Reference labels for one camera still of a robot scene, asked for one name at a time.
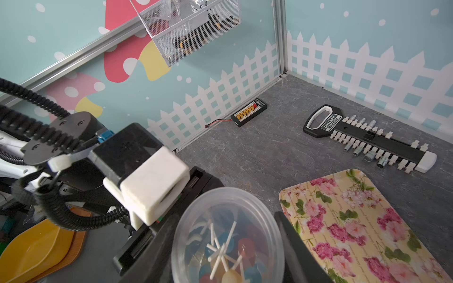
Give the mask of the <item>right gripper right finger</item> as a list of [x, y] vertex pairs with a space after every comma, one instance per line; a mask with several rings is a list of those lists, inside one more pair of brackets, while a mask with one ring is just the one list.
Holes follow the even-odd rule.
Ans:
[[332, 283], [283, 212], [274, 214], [283, 240], [284, 283]]

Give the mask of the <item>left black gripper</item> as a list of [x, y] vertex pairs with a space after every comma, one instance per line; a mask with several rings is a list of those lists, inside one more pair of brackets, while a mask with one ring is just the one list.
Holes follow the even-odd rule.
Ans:
[[188, 206], [200, 195], [213, 189], [223, 187], [221, 180], [206, 172], [200, 167], [193, 167], [190, 170], [190, 180], [183, 191], [177, 197], [175, 203], [165, 212], [154, 224], [147, 226], [143, 224], [137, 231], [130, 225], [129, 238], [127, 243], [113, 257], [113, 265], [119, 275], [123, 276], [138, 260], [141, 254], [157, 236], [167, 219], [172, 215], [182, 216]]

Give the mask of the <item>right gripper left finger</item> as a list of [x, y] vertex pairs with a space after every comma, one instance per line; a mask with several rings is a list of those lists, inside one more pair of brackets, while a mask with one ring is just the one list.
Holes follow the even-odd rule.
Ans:
[[172, 283], [171, 252], [180, 216], [170, 216], [121, 283]]

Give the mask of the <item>clear candy jar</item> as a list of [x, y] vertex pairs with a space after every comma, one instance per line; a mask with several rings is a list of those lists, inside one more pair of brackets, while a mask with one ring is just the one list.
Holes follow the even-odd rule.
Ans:
[[176, 283], [280, 283], [284, 264], [271, 212], [241, 189], [202, 194], [177, 226], [171, 255]]

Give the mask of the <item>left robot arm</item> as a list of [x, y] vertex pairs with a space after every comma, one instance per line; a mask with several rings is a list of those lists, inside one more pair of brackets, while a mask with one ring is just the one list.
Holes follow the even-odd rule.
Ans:
[[1, 106], [1, 129], [28, 138], [15, 163], [13, 196], [40, 207], [58, 227], [74, 232], [127, 220], [131, 240], [115, 258], [124, 283], [171, 283], [171, 248], [183, 212], [219, 179], [189, 168], [139, 123], [117, 133], [88, 112], [70, 113], [6, 79], [1, 91], [55, 116], [45, 124]]

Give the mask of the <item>floral rectangular tray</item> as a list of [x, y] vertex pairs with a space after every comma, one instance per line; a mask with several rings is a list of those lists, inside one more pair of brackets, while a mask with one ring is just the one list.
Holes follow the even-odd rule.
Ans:
[[449, 283], [451, 277], [360, 170], [283, 189], [282, 210], [335, 283]]

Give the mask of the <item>black parallel charging board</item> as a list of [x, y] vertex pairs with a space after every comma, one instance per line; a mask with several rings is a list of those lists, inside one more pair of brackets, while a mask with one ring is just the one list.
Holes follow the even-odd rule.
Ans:
[[241, 110], [234, 113], [231, 116], [231, 119], [238, 127], [242, 127], [267, 108], [267, 103], [265, 103], [261, 99], [255, 99], [251, 103], [243, 107]]

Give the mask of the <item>clear plastic zip bag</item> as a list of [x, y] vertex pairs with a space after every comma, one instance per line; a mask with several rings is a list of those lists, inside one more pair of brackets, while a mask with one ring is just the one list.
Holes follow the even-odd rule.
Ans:
[[140, 12], [140, 16], [149, 29], [167, 29], [199, 12], [209, 3], [210, 1], [157, 1]]

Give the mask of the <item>black socket holder rail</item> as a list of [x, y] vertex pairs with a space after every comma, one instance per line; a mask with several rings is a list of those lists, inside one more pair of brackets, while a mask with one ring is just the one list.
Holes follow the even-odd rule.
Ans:
[[343, 111], [328, 104], [319, 107], [304, 125], [304, 133], [319, 139], [328, 137], [344, 145], [345, 152], [356, 157], [363, 155], [366, 162], [377, 161], [379, 168], [396, 165], [400, 171], [426, 173], [437, 161], [437, 155], [428, 150], [429, 144], [418, 140], [411, 144], [393, 138], [376, 127], [376, 121], [345, 116]]

